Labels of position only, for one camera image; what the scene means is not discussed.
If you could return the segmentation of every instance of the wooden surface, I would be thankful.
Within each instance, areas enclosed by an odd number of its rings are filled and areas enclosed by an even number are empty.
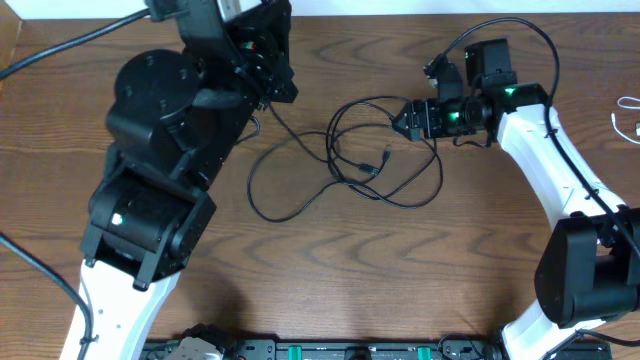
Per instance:
[[[321,130],[340,105],[369,95],[435,96],[422,66],[459,33],[489,16],[296,18],[292,64],[300,96],[276,105],[296,131]],[[574,144],[605,183],[640,204],[637,147],[611,129],[623,95],[640,95],[640,15],[529,16],[560,52],[556,107]],[[24,26],[17,58],[87,32],[102,21]],[[505,25],[465,43],[506,35],[521,81],[549,87],[549,50],[531,31]],[[0,103],[0,228],[78,283],[78,246],[87,201],[101,178],[109,136],[105,115],[120,67],[153,48],[179,50],[173,24],[133,24],[43,61],[11,78]],[[451,59],[459,66],[462,47]],[[400,104],[386,103],[393,111]],[[178,287],[151,331],[170,337],[199,322],[282,338],[436,338],[486,335],[515,319],[535,298],[533,273],[549,239],[544,211],[523,174],[499,149],[453,148],[441,142],[445,183],[417,211],[366,202],[333,188],[299,218],[281,225],[249,208],[245,180],[255,158],[286,137],[266,113],[262,135],[231,154],[211,195],[218,205]],[[619,111],[632,131],[638,114]],[[344,126],[384,121],[366,109]],[[385,130],[343,142],[351,156],[378,161],[393,144],[376,186],[391,189],[428,154]],[[320,141],[312,141],[321,149]],[[300,206],[329,179],[299,148],[279,152],[256,178],[256,201],[272,216]],[[399,196],[431,193],[435,168]],[[0,351],[3,357],[58,356],[73,304],[55,285],[0,250]],[[602,330],[640,337],[630,315]],[[638,350],[614,347],[619,359]]]
[[[0,0],[0,69],[9,65],[13,51],[18,42],[22,20],[11,10],[9,5]]]

